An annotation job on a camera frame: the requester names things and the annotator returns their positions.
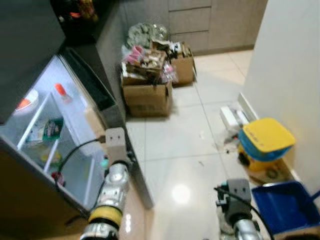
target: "blue bin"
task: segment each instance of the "blue bin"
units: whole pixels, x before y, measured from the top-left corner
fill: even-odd
[[[273,234],[320,226],[320,214],[298,181],[266,184],[252,189],[260,214]]]
[[[272,152],[261,152],[259,151],[255,145],[250,141],[247,137],[243,129],[240,130],[238,134],[239,141],[241,142],[246,154],[248,154],[251,158],[261,161],[261,162],[271,162],[277,159],[282,158],[292,146],[272,151]]]

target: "open refrigerator door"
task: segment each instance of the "open refrigerator door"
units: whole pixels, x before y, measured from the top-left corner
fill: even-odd
[[[104,131],[101,121],[91,127],[90,119],[99,119],[95,109],[72,69],[63,58],[54,56],[5,125],[0,126],[0,135],[40,166],[43,174],[52,177],[73,148]],[[104,148],[97,142],[90,143],[72,155],[59,177],[64,186],[61,189],[85,209],[96,201],[104,179],[104,158]]]

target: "cabinet drawer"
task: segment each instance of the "cabinet drawer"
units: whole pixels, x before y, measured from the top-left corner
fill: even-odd
[[[208,49],[208,39],[208,31],[178,33],[170,36],[172,42],[186,42],[193,52]]]
[[[169,0],[169,11],[210,7],[211,0]]]
[[[169,12],[170,32],[172,34],[209,30],[210,7]]]

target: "refrigerator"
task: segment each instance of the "refrigerator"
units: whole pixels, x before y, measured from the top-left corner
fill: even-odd
[[[59,177],[60,193],[54,176],[74,147],[121,127],[115,114],[117,103],[94,71],[72,48],[62,47],[0,126],[0,233],[19,229],[14,236],[37,239],[78,232],[86,224],[68,221],[94,206],[105,177],[106,146],[93,142],[72,155]],[[151,208],[127,132],[126,138],[137,192]]]

